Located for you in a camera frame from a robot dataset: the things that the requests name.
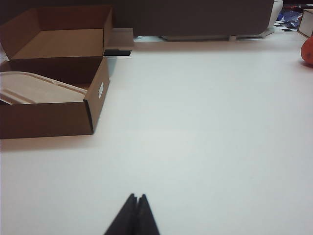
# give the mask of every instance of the white label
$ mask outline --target white label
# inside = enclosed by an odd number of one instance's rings
[[[99,99],[101,98],[103,92],[103,83],[101,83],[100,89],[99,89]]]

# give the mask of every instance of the checkerboard pattern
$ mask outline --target checkerboard pattern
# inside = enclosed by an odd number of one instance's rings
[[[282,22],[282,21],[276,21],[274,26],[281,29],[284,32],[296,32],[296,31],[298,31],[298,29],[296,27],[292,26],[291,24]]]

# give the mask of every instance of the small box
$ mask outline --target small box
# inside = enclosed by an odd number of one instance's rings
[[[81,102],[0,103],[0,139],[93,134],[109,86],[103,57],[110,5],[29,9],[0,26],[10,61],[0,71],[35,73],[88,90]]]
[[[302,20],[299,27],[299,32],[303,33],[307,37],[311,37],[313,33],[313,9],[304,10]]]

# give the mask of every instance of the orange object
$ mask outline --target orange object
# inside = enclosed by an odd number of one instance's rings
[[[313,65],[313,37],[308,38],[301,48],[302,59]]]

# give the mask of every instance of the white tabletop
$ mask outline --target white tabletop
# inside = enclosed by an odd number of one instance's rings
[[[305,39],[136,43],[94,135],[1,141],[1,234],[102,235],[132,192],[163,235],[313,234]]]

